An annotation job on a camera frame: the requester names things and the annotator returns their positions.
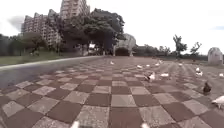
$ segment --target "green tree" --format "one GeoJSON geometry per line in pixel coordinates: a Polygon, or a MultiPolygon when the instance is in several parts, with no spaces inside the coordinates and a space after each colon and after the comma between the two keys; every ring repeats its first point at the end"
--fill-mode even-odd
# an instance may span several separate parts
{"type": "Polygon", "coordinates": [[[198,56],[198,50],[199,50],[199,48],[201,47],[201,43],[199,43],[199,42],[196,42],[195,44],[194,44],[194,46],[191,48],[191,56],[193,57],[193,61],[195,61],[196,60],[196,58],[197,58],[197,56],[198,56]]]}
{"type": "Polygon", "coordinates": [[[181,57],[181,52],[187,50],[187,44],[181,43],[181,39],[182,39],[181,36],[178,37],[177,35],[175,35],[173,37],[173,40],[176,44],[176,53],[177,53],[176,57],[178,57],[178,58],[181,57]]]}

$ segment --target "checkered pavement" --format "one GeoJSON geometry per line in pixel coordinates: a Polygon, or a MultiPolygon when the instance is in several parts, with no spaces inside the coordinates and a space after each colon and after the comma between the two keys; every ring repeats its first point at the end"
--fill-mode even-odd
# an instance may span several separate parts
{"type": "Polygon", "coordinates": [[[204,96],[205,77],[190,65],[145,58],[108,58],[76,65],[0,91],[7,128],[223,128],[224,114],[204,96]],[[137,64],[151,67],[138,69],[137,64]],[[145,81],[146,71],[169,73],[145,81]]]}

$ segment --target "white pigeon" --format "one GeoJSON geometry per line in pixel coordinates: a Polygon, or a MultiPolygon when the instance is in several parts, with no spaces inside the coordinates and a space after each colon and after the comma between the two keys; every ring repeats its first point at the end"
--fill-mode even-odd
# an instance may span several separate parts
{"type": "Polygon", "coordinates": [[[114,62],[110,61],[110,64],[111,64],[111,65],[114,65],[114,62]]]}
{"type": "Polygon", "coordinates": [[[143,123],[142,125],[141,125],[141,128],[150,128],[146,123],[143,123]]]}
{"type": "Polygon", "coordinates": [[[142,66],[141,66],[141,65],[137,65],[137,67],[138,67],[138,68],[142,68],[142,66]]]}
{"type": "Polygon", "coordinates": [[[162,76],[162,77],[168,77],[169,74],[168,73],[162,73],[160,76],[162,76]]]}
{"type": "Polygon", "coordinates": [[[218,97],[217,99],[213,100],[212,103],[217,104],[220,109],[221,105],[224,103],[224,96],[218,97]]]}
{"type": "Polygon", "coordinates": [[[219,76],[220,76],[220,77],[223,77],[224,75],[223,75],[223,73],[220,73],[219,76]]]}
{"type": "Polygon", "coordinates": [[[78,121],[75,121],[75,122],[72,124],[71,128],[79,128],[79,122],[78,122],[78,121]]]}

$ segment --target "tall building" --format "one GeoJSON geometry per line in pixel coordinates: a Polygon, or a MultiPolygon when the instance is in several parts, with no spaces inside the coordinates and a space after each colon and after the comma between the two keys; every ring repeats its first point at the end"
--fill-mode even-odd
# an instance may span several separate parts
{"type": "Polygon", "coordinates": [[[90,7],[86,0],[62,0],[60,16],[62,19],[68,19],[79,14],[90,13],[90,7]]]}
{"type": "Polygon", "coordinates": [[[51,18],[55,13],[55,11],[50,9],[48,15],[35,13],[34,17],[26,16],[22,24],[22,34],[26,32],[36,32],[48,43],[60,42],[59,34],[46,24],[47,19],[51,18]]]}

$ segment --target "white sky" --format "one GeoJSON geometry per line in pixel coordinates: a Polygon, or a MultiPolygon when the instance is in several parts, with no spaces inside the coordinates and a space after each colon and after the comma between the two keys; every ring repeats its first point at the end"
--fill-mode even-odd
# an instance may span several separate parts
{"type": "MultiPolygon", "coordinates": [[[[1,0],[0,33],[15,35],[17,31],[8,20],[14,16],[59,12],[62,0],[1,0]]],[[[124,31],[133,35],[138,45],[168,46],[175,49],[173,36],[191,48],[202,43],[200,52],[211,47],[224,52],[223,0],[87,0],[94,8],[117,12],[124,18],[124,31]]]]}

